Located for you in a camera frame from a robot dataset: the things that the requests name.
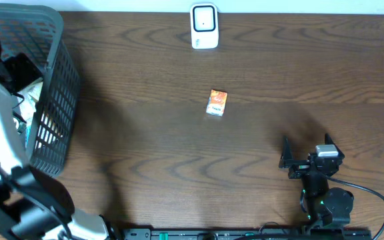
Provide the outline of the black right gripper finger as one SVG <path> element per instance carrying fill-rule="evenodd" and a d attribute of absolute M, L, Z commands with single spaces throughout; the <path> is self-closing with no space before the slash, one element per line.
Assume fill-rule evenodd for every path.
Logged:
<path fill-rule="evenodd" d="M 281 152 L 281 157 L 279 160 L 279 168 L 290 168 L 293 164 L 293 154 L 290 148 L 288 138 L 283 138 L 283 148 Z"/>
<path fill-rule="evenodd" d="M 324 141 L 326 145 L 335 145 L 334 141 L 332 140 L 332 138 L 328 133 L 325 134 Z"/>

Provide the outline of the orange snack packet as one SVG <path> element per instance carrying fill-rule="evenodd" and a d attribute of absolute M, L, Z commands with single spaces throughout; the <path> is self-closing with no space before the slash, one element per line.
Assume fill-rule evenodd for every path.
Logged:
<path fill-rule="evenodd" d="M 206 113 L 215 116 L 223 116 L 227 102 L 227 92 L 212 89 L 209 95 Z"/>

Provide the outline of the large white snack bag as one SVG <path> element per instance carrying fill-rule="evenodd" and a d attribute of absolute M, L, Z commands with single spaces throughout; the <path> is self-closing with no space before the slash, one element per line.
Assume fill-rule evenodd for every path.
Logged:
<path fill-rule="evenodd" d="M 18 106 L 20 110 L 20 116 L 25 120 L 25 144 L 27 145 L 29 140 L 29 134 L 31 131 L 32 120 L 35 112 L 37 111 L 37 103 L 39 101 L 41 90 L 43 87 L 43 80 L 36 80 L 36 82 L 30 84 L 19 92 L 22 97 Z"/>

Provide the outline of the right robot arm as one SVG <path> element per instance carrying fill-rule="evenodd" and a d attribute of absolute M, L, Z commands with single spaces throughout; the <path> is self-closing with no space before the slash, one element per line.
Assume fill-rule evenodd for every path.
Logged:
<path fill-rule="evenodd" d="M 306 234 L 322 229 L 341 229 L 350 223 L 354 196 L 342 188 L 330 188 L 328 180 L 343 163 L 345 155 L 329 134 L 325 143 L 317 145 L 305 160 L 293 157 L 288 138 L 283 139 L 279 168 L 288 169 L 288 178 L 302 182 L 301 208 L 308 214 Z"/>

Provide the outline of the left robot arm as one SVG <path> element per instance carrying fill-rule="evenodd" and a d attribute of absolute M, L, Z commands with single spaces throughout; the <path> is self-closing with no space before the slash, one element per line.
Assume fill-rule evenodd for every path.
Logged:
<path fill-rule="evenodd" d="M 0 235 L 6 239 L 116 239 L 101 215 L 75 208 L 66 188 L 33 168 L 18 134 L 12 98 L 42 79 L 23 53 L 2 60 L 0 42 Z"/>

